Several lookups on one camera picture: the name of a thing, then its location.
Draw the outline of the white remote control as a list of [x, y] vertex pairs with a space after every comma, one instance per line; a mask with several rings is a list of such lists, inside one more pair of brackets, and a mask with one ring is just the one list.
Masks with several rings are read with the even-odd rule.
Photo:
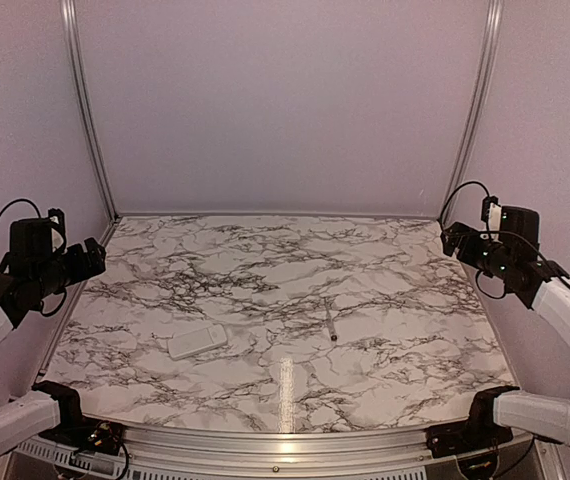
[[167, 348], [172, 360], [182, 360], [223, 347], [227, 343], [228, 338], [224, 327], [213, 325], [174, 336], [167, 342]]

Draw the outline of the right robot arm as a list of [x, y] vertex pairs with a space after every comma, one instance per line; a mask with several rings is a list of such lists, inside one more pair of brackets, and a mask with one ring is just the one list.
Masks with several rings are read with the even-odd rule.
[[[479, 231], [460, 222], [441, 232], [443, 251], [478, 272], [500, 279], [504, 290], [552, 326], [570, 347], [570, 277], [539, 251], [537, 216], [501, 214]], [[507, 387], [475, 395], [460, 438], [480, 448], [499, 428], [516, 428], [570, 447], [570, 400]]]

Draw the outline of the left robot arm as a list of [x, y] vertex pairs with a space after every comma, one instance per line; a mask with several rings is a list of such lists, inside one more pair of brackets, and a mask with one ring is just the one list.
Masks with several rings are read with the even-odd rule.
[[[47, 296], [102, 274], [105, 256], [104, 247], [93, 238], [63, 253], [53, 252], [40, 264], [27, 265], [28, 256], [9, 255], [26, 267], [26, 275], [16, 277], [0, 271], [0, 345]], [[90, 428], [76, 390], [50, 381], [36, 383], [25, 395], [0, 406], [0, 457], [50, 429], [67, 443], [81, 445], [90, 438]]]

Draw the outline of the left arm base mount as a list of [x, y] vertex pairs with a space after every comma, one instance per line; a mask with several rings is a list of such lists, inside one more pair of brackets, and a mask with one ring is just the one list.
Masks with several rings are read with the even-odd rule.
[[119, 454], [125, 431], [123, 424], [85, 416], [78, 402], [60, 402], [59, 410], [60, 423], [39, 433], [39, 437], [73, 447], [76, 453]]

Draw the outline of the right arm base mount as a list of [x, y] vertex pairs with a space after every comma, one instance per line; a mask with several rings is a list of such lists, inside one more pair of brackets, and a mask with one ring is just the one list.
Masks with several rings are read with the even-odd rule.
[[496, 448], [513, 438], [510, 428], [497, 425], [492, 418], [468, 417], [433, 425], [426, 430], [426, 446], [434, 458]]

